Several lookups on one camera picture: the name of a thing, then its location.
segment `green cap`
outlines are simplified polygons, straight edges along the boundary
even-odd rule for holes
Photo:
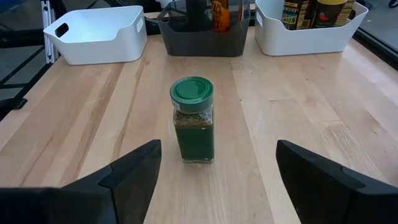
[[[200,113],[213,104],[213,84],[202,77],[182,78],[172,85],[170,96],[181,113]]]

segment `glass jar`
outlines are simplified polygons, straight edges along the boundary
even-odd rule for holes
[[[202,77],[183,78],[172,85],[170,96],[182,160],[213,162],[213,85]]]

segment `white plastic bin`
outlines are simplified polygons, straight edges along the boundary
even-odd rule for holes
[[[68,30],[57,35],[64,24]],[[142,6],[68,12],[44,33],[70,65],[130,62],[139,59],[147,43]]]
[[[284,0],[256,1],[256,40],[266,55],[341,52],[368,13],[366,7],[355,3],[355,18],[342,27],[287,30],[280,21],[283,7]]]

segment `wooden table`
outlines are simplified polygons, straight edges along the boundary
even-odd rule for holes
[[[171,84],[215,86],[214,163],[184,164]],[[60,58],[0,123],[1,186],[63,186],[151,139],[163,158],[146,223],[299,223],[275,160],[287,139],[398,185],[398,73],[352,40],[343,53],[268,57],[249,29],[236,58],[171,57],[150,36],[131,63]]]

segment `spice bottle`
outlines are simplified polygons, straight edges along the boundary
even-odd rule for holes
[[[183,78],[172,85],[170,96],[182,160],[213,162],[213,85],[202,77]]]

